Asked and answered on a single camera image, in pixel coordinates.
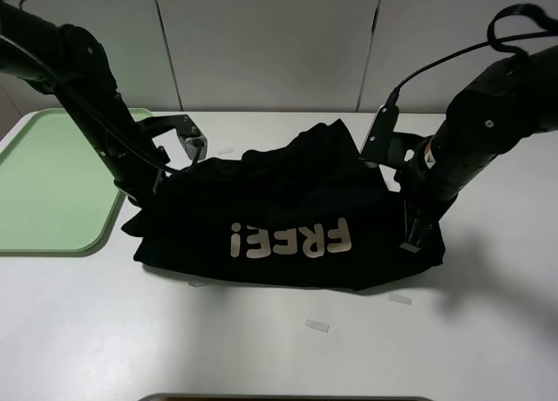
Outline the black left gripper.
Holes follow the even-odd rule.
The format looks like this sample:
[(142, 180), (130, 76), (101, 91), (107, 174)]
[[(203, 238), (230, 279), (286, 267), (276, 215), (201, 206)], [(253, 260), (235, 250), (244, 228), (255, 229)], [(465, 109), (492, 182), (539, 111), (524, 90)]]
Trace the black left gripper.
[(153, 139), (169, 131), (177, 135), (193, 129), (194, 122), (186, 114), (150, 117), (115, 126), (113, 136), (128, 151), (128, 154), (118, 155), (118, 159), (126, 159), (125, 177), (117, 182), (118, 188), (131, 201), (150, 201), (164, 182), (166, 173), (178, 173), (167, 165), (170, 161), (167, 152), (157, 147)]

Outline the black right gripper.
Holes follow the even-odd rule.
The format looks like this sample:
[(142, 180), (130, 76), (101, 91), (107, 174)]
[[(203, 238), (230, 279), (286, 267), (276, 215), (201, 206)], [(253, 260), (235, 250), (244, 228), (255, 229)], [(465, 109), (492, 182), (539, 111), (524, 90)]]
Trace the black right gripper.
[(364, 142), (361, 158), (396, 171), (395, 181), (407, 206), (404, 239), (399, 247), (416, 254), (432, 247), (433, 225), (439, 222), (458, 195), (458, 182), (449, 168), (433, 154), (433, 136), (411, 133), (371, 134)]

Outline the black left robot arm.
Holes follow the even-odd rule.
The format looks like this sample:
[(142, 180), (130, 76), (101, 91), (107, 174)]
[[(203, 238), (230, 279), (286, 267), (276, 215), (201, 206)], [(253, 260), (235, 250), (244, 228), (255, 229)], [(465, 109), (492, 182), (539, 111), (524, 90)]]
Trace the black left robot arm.
[(1, 72), (55, 96), (115, 186), (137, 206), (150, 201), (175, 172), (155, 137), (174, 131), (192, 163), (206, 156), (207, 141), (189, 116), (133, 119), (103, 46), (81, 27), (56, 26), (2, 2)]

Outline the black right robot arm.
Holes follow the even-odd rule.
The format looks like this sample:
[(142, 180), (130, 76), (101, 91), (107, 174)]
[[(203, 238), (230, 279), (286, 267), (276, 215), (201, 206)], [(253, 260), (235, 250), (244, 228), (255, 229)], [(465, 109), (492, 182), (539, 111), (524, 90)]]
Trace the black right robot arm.
[(557, 49), (488, 66), (446, 109), (429, 137), (397, 133), (398, 92), (377, 111), (362, 160), (395, 169), (405, 211), (403, 248), (424, 247), (459, 192), (522, 139), (557, 128)]

